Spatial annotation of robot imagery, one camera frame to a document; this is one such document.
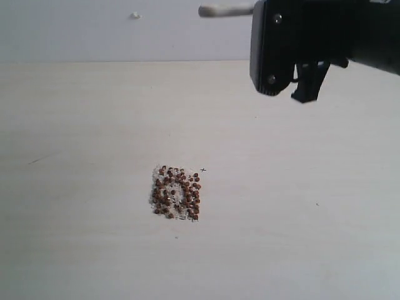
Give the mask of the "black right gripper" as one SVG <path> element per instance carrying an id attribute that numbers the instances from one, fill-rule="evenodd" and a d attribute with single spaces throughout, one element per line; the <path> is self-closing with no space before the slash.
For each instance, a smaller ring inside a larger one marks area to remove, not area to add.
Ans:
<path id="1" fill-rule="evenodd" d="M 345 57 L 296 64 L 297 79 L 294 82 L 297 82 L 297 88 L 291 94 L 291 98 L 299 103 L 316 101 L 329 67 L 334 65 L 344 69 L 348 64 L 349 60 Z"/>

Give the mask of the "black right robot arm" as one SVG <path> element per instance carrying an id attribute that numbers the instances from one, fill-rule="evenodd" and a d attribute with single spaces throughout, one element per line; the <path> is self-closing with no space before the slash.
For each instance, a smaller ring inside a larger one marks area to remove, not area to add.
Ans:
<path id="1" fill-rule="evenodd" d="M 331 65 L 399 74 L 399 1 L 303 1 L 291 97 L 315 101 Z"/>

